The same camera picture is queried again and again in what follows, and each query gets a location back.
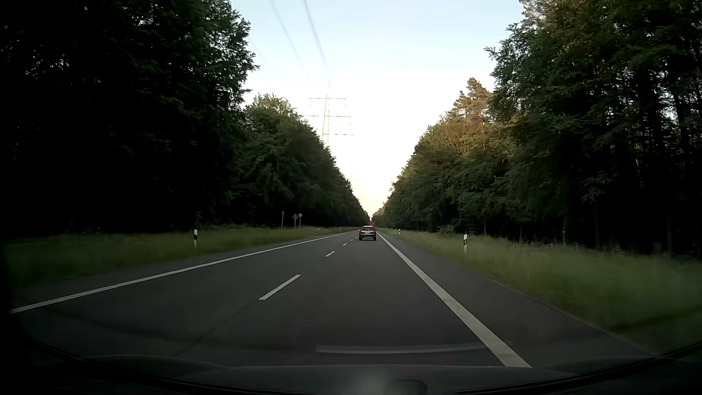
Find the roadside grass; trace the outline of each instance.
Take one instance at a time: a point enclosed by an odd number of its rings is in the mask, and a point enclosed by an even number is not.
[[[486,236],[386,233],[465,264],[481,275],[587,323],[664,353],[702,340],[702,263]]]
[[[341,231],[356,228],[342,227]],[[3,245],[13,287],[29,287],[80,276],[266,245],[309,236],[339,233],[339,227],[303,226],[269,229],[213,226],[198,232],[197,250],[191,232],[124,234],[62,234],[9,240]]]

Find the solid white line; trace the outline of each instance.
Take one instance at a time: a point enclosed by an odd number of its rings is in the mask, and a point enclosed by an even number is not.
[[[424,280],[424,282],[429,285],[434,293],[444,301],[444,303],[453,311],[458,318],[463,321],[465,326],[467,326],[478,339],[485,343],[487,348],[492,351],[493,354],[505,365],[505,366],[518,366],[523,368],[530,368],[531,366],[522,357],[518,356],[505,342],[500,340],[487,326],[483,325],[470,311],[466,310],[465,307],[461,306],[457,300],[455,300],[451,295],[449,295],[444,288],[441,288],[431,277],[427,276],[422,269],[418,268],[409,258],[405,257],[394,245],[390,244],[382,235],[380,238],[385,241],[390,248],[392,248],[400,258],[407,264],[417,276]]]
[[[267,294],[265,294],[265,295],[263,295],[262,297],[258,298],[258,300],[266,300],[266,299],[268,299],[268,298],[271,297],[271,295],[273,295],[275,292],[280,291],[284,286],[286,286],[286,285],[292,283],[297,277],[300,277],[300,275],[299,275],[299,274],[295,274],[290,280],[287,280],[285,283],[282,283],[281,285],[278,285],[273,291],[268,292]]]
[[[44,302],[39,302],[39,303],[34,303],[34,304],[28,304],[27,306],[22,306],[22,307],[18,307],[18,308],[16,308],[16,309],[11,309],[11,310],[9,311],[9,313],[10,313],[10,314],[21,313],[22,311],[27,311],[27,310],[36,309],[36,308],[39,308],[39,307],[48,306],[48,305],[50,305],[50,304],[56,304],[56,303],[60,303],[60,302],[66,302],[67,300],[76,299],[76,298],[88,296],[88,295],[91,295],[91,294],[96,294],[96,293],[98,293],[98,292],[113,290],[114,288],[125,287],[125,286],[127,286],[127,285],[132,285],[132,284],[136,284],[136,283],[142,283],[142,282],[144,282],[144,281],[154,280],[155,278],[166,277],[166,276],[170,276],[170,275],[172,275],[172,274],[183,273],[183,272],[185,272],[185,271],[195,270],[196,268],[203,268],[203,267],[205,267],[205,266],[212,266],[212,265],[216,265],[216,264],[221,264],[222,262],[233,261],[234,259],[239,259],[239,258],[246,258],[246,257],[250,257],[251,255],[262,254],[262,253],[264,253],[264,252],[270,252],[270,251],[280,250],[281,248],[293,247],[294,245],[305,244],[306,242],[313,242],[313,241],[317,241],[317,240],[323,240],[323,239],[333,238],[333,237],[336,237],[336,236],[341,235],[341,234],[342,234],[342,233],[337,233],[337,234],[335,234],[335,235],[325,236],[325,237],[323,237],[323,238],[316,238],[316,239],[313,239],[313,240],[307,240],[307,241],[302,241],[302,242],[296,242],[296,243],[294,243],[294,244],[283,245],[283,246],[281,246],[281,247],[269,248],[268,250],[252,252],[252,253],[250,253],[250,254],[244,254],[244,255],[239,255],[239,256],[237,256],[237,257],[231,257],[231,258],[221,259],[221,260],[219,260],[219,261],[209,262],[209,263],[202,264],[202,265],[191,266],[191,267],[182,268],[182,269],[179,269],[179,270],[169,271],[169,272],[167,272],[167,273],[161,273],[161,274],[156,274],[156,275],[154,275],[154,276],[149,276],[149,277],[144,277],[144,278],[138,278],[138,279],[132,280],[132,281],[126,281],[126,282],[124,282],[124,283],[119,283],[119,284],[114,284],[114,285],[108,285],[107,287],[96,288],[96,289],[94,289],[94,290],[89,290],[89,291],[85,291],[85,292],[80,292],[80,293],[77,293],[77,294],[72,294],[72,295],[68,295],[68,296],[64,296],[64,297],[58,297],[58,298],[56,298],[56,299],[46,300],[46,301],[44,301]]]

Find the dark car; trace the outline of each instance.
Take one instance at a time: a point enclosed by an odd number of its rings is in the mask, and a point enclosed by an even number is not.
[[[373,226],[364,226],[358,231],[358,240],[376,239],[376,229]]]

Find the road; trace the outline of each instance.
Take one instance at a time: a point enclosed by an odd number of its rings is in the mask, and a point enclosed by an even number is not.
[[[27,335],[80,356],[531,367],[594,358],[606,367],[602,358],[647,356],[388,234],[359,241],[357,232],[340,233],[149,265],[43,285],[14,303]]]

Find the pale sky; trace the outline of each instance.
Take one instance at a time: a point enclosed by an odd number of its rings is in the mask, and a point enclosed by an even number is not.
[[[302,115],[322,115],[329,82],[303,0],[230,0],[251,23],[247,103],[257,93],[287,98]],[[427,126],[451,108],[474,77],[493,88],[494,62],[506,28],[522,19],[518,0],[306,0],[329,67],[329,146],[354,194],[373,215]],[[322,119],[308,118],[318,133]]]

